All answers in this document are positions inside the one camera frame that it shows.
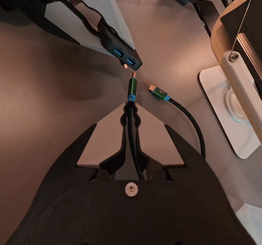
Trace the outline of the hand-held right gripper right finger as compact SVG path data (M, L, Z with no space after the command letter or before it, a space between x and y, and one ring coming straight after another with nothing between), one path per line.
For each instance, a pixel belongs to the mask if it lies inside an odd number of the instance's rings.
M136 104L137 148L141 167L182 167L184 161L165 124Z

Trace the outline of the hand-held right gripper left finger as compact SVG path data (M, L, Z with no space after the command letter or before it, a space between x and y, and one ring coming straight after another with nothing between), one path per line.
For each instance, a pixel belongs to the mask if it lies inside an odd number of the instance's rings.
M94 130L84 148L78 167L106 170L113 175L125 162L126 132L123 118L126 103L121 104L94 124Z

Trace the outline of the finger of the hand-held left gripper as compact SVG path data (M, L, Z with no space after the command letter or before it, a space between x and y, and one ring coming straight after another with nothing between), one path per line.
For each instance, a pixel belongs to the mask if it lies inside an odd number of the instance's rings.
M61 0L47 4L44 16L78 41L81 46L113 56L105 48L103 48L100 42L98 28L96 27L95 29L94 25L88 21L85 15L69 1L66 2L65 0Z
M81 0L88 8L96 11L118 36L135 49L129 28L115 0Z

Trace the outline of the white monitor stand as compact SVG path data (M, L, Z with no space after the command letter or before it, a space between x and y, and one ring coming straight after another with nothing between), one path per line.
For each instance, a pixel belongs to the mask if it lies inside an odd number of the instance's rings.
M247 159L261 145L261 99L240 53L224 53L221 66L202 70L199 80L235 154Z

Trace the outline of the white box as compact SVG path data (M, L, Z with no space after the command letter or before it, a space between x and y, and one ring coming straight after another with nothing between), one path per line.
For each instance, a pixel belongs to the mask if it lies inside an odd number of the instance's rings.
M244 204L236 216L257 245L262 244L262 209Z

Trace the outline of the dark grey USB hub adapter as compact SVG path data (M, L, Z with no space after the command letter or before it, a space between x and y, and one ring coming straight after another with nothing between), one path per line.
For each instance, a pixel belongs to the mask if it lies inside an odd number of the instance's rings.
M118 37L116 32L107 26L103 19L100 19L97 28L103 48L119 59L122 65L126 64L134 71L142 66L142 60L137 51Z

